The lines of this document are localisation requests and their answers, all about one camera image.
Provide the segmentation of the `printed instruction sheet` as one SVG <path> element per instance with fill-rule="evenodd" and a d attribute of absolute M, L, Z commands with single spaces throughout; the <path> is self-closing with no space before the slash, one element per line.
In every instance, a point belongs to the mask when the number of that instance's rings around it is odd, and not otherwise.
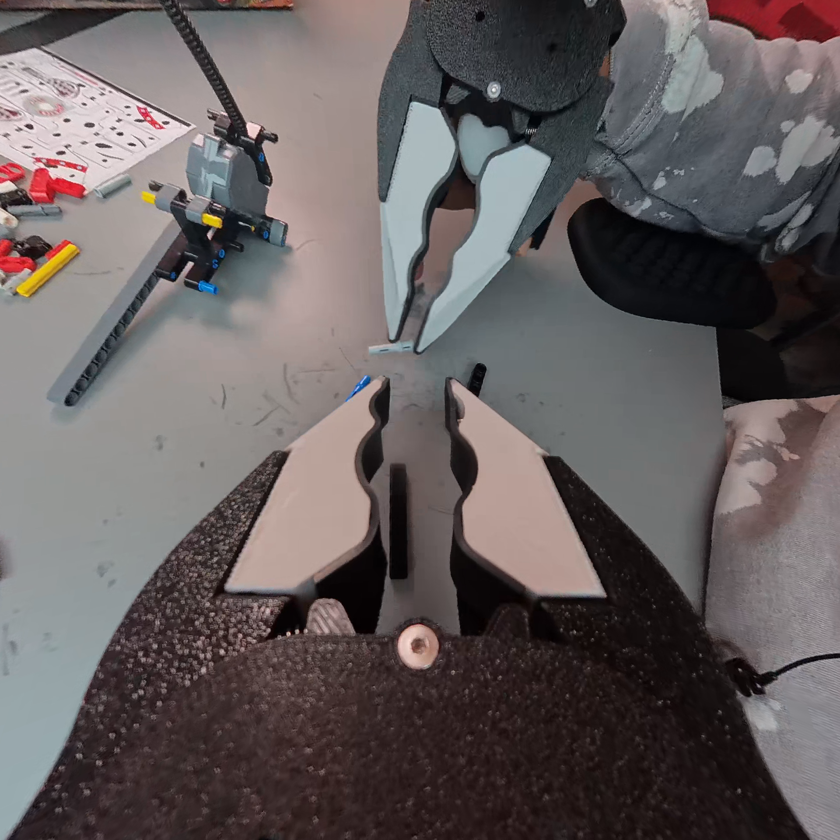
<path fill-rule="evenodd" d="M 92 189 L 193 131 L 43 49 L 1 58 L 1 155 Z"/>

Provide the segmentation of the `grey and black brick model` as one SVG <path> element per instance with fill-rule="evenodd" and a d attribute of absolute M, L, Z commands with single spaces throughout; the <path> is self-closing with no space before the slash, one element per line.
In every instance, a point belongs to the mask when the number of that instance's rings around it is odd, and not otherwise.
<path fill-rule="evenodd" d="M 245 119 L 182 4 L 160 4 L 220 109 L 207 111 L 212 132 L 199 133 L 189 147 L 188 189 L 151 181 L 142 193 L 171 222 L 50 387 L 47 398 L 56 405 L 79 403 L 160 281 L 182 280 L 187 289 L 216 295 L 214 276 L 224 259 L 244 250 L 240 235 L 276 247 L 287 243 L 287 223 L 266 212 L 273 178 L 264 144 L 276 143 L 277 135 Z"/>

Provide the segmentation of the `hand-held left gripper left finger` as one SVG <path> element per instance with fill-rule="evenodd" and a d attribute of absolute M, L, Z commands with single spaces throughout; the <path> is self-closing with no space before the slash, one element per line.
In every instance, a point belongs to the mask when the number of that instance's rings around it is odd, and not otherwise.
<path fill-rule="evenodd" d="M 224 583 L 227 594 L 324 597 L 386 559 L 371 481 L 382 467 L 391 383 L 371 380 L 283 452 L 277 478 Z"/>

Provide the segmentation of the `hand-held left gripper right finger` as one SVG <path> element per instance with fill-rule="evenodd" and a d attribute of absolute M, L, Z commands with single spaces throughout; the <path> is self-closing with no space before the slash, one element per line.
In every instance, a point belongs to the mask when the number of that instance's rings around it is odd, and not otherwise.
<path fill-rule="evenodd" d="M 454 378 L 445 384 L 455 506 L 450 570 L 472 601 L 602 600 L 548 454 Z"/>

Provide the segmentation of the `person's right hand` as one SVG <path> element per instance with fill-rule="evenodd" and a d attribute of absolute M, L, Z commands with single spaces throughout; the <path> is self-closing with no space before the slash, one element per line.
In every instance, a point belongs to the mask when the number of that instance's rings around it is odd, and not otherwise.
<path fill-rule="evenodd" d="M 437 208 L 445 211 L 475 211 L 476 185 L 463 174 L 458 174 L 451 183 Z"/>

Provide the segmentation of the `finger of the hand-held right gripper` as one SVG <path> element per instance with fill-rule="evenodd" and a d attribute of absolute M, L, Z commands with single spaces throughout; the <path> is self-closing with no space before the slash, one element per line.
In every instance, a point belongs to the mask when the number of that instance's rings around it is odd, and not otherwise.
<path fill-rule="evenodd" d="M 547 154 L 525 142 L 487 159 L 477 185 L 471 229 L 427 311 L 415 342 L 416 354 L 439 339 L 510 261 L 517 249 L 515 237 L 550 163 Z"/>
<path fill-rule="evenodd" d="M 414 277 L 428 247 L 433 203 L 454 173 L 455 133 L 441 108 L 412 101 L 381 201 L 382 285 L 388 339 L 397 342 L 411 310 Z"/>

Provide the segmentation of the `red object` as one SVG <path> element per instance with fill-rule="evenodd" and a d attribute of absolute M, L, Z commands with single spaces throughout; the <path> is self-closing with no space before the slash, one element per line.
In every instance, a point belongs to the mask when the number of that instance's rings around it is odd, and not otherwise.
<path fill-rule="evenodd" d="M 838 1 L 707 1 L 709 17 L 759 39 L 824 43 L 839 36 Z"/>

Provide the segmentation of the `person's leg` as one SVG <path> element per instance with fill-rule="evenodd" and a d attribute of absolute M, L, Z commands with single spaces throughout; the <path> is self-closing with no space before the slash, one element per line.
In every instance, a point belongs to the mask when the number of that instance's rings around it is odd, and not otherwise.
<path fill-rule="evenodd" d="M 758 674 L 839 651 L 839 397 L 724 411 L 707 630 Z M 839 838 L 838 659 L 737 691 L 753 736 L 810 838 Z"/>

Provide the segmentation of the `yellow brick beam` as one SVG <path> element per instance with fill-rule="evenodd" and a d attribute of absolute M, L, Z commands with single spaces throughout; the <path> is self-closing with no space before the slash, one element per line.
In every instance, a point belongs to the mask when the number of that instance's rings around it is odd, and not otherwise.
<path fill-rule="evenodd" d="M 73 259 L 79 256 L 80 249 L 72 244 L 67 244 L 61 250 L 55 252 L 44 265 L 37 268 L 31 276 L 21 282 L 16 288 L 16 294 L 22 298 L 31 298 L 56 274 L 62 271 Z"/>

